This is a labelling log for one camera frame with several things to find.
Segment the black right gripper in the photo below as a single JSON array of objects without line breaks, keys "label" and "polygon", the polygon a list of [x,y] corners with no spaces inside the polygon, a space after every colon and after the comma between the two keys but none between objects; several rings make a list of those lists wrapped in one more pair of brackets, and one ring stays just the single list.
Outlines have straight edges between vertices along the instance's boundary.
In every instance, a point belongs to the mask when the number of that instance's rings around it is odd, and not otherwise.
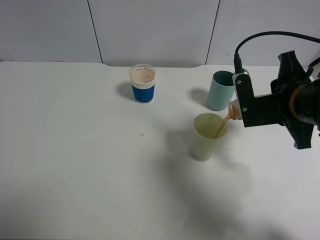
[{"label": "black right gripper", "polygon": [[299,63],[294,51],[282,53],[271,93],[279,95],[278,111],[298,150],[311,148],[316,125],[316,84]]}]

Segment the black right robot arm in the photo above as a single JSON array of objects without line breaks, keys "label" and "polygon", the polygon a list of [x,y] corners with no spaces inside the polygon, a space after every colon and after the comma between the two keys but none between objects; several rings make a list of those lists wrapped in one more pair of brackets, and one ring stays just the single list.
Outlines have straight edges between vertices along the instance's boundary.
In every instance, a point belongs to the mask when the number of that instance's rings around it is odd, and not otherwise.
[{"label": "black right robot arm", "polygon": [[320,127],[320,79],[311,80],[317,58],[304,70],[295,51],[282,53],[277,79],[270,84],[271,93],[277,94],[278,114],[289,131],[298,150],[309,149],[314,127]]}]

